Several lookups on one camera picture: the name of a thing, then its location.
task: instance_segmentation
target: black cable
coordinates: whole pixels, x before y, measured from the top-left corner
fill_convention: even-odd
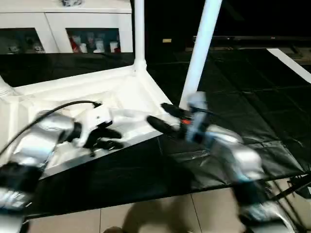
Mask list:
[[[203,112],[203,113],[211,114],[211,115],[217,117],[218,119],[222,120],[223,122],[226,122],[226,123],[230,126],[231,130],[233,130],[233,131],[236,132],[236,133],[239,133],[239,132],[237,131],[236,127],[234,126],[234,124],[233,124],[231,121],[229,121],[228,119],[224,118],[223,116],[221,116],[221,115],[219,115],[219,114],[217,114],[217,113],[215,113],[215,112],[213,112],[213,111],[207,110],[207,109],[195,108],[195,107],[191,107],[191,108],[192,108],[194,111],[198,111],[198,112]]]
[[[231,121],[229,121],[228,119],[222,117],[221,115],[216,114],[216,113],[214,113],[213,111],[206,110],[206,109],[201,109],[201,108],[193,108],[193,109],[194,109],[195,111],[199,111],[199,112],[203,112],[203,113],[208,113],[208,114],[211,114],[211,115],[214,115],[214,116],[218,117],[219,119],[221,119],[221,120],[227,122],[227,123],[232,127],[232,129],[233,129],[235,132],[237,132],[237,131],[235,130],[235,126],[233,125],[233,123],[232,123]],[[255,141],[256,143],[259,143],[259,144],[264,148],[264,150],[265,150],[266,152],[268,152],[268,154],[271,156],[271,153],[270,153],[269,150],[264,146],[264,144],[263,144],[262,142],[259,142],[259,141],[255,140],[255,139],[253,139],[253,138],[246,138],[246,137],[242,137],[242,138],[244,138],[244,139],[250,139],[250,140]],[[270,172],[264,167],[264,165],[262,165],[262,169],[264,170],[264,172],[265,172],[268,176],[271,176]],[[283,192],[283,190],[280,188],[280,186],[277,184],[277,182],[276,182],[275,180],[272,180],[272,182],[274,183],[274,185],[276,186],[276,188],[279,190],[279,192]],[[306,228],[305,225],[303,224],[303,222],[302,222],[300,216],[298,215],[297,211],[294,209],[294,207],[292,206],[292,204],[290,203],[290,201],[288,200],[288,198],[287,198],[287,197],[284,197],[284,198],[285,198],[287,204],[289,205],[291,211],[292,211],[293,214],[295,215],[295,217],[296,217],[298,223],[300,224],[300,227],[303,228],[303,230],[304,230],[305,232],[307,232],[307,228]],[[280,205],[280,207],[283,209],[283,211],[287,214],[287,216],[291,219],[291,221],[292,221],[293,223],[295,223],[295,221],[293,220],[293,218],[290,216],[290,214],[289,214],[288,211],[285,209],[285,207],[279,202],[279,200],[277,200],[277,203]]]
[[[62,104],[52,110],[49,110],[47,112],[45,112],[44,114],[42,114],[41,116],[39,116],[37,119],[35,119],[32,123],[26,125],[22,130],[20,130],[6,145],[5,147],[0,151],[0,156],[2,156],[2,154],[6,151],[6,149],[9,148],[9,146],[22,134],[24,133],[26,130],[30,129],[32,126],[34,126],[35,124],[39,123],[40,121],[42,121],[44,118],[46,118],[48,115],[71,105],[75,105],[75,104],[80,104],[80,103],[91,103],[94,105],[94,108],[100,106],[100,103],[94,102],[94,101],[89,101],[89,100],[79,100],[79,101],[73,101],[73,102],[69,102],[69,103],[65,103]]]

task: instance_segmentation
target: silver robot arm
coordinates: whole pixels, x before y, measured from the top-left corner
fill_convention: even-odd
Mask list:
[[[243,144],[235,132],[210,124],[203,92],[189,98],[189,111],[170,104],[163,109],[180,119],[179,128],[148,116],[147,121],[158,131],[189,142],[202,144],[210,155],[222,161],[239,205],[239,218],[250,233],[294,233],[294,223],[276,202],[270,201],[259,154]]]
[[[58,144],[72,142],[76,147],[113,150],[122,144],[105,138],[121,138],[117,131],[106,129],[112,124],[107,108],[100,105],[79,118],[52,113],[33,125],[20,137],[9,157],[0,167],[0,233],[19,233],[23,211],[31,203],[38,181]]]
[[[78,137],[80,128],[73,118],[53,113],[20,137],[8,163],[0,167],[1,233],[20,232],[23,210],[31,203],[55,147]]]

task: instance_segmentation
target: black fabric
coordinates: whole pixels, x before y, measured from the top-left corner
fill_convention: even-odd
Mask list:
[[[191,53],[148,54],[147,70],[179,103]],[[0,75],[19,86],[127,66],[131,54],[2,55]],[[267,50],[211,50],[199,90],[209,108],[232,121],[256,149],[267,179],[311,171],[311,85]],[[226,122],[212,122],[230,128]],[[40,181],[30,217],[229,187],[204,147],[160,136]]]

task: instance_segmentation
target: beige floor tile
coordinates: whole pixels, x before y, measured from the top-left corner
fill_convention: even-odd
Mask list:
[[[97,209],[34,219],[30,233],[99,233],[99,229],[100,209]]]
[[[113,226],[127,233],[201,233],[190,195],[103,208],[101,232]]]
[[[202,233],[241,233],[236,201],[229,188],[192,194]]]

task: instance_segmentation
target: white metal post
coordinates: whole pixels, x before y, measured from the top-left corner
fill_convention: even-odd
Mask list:
[[[222,0],[205,1],[183,94],[179,103],[181,108],[187,108],[188,96],[198,89],[221,4]]]
[[[145,60],[145,6],[144,0],[135,0],[135,71],[146,70]]]

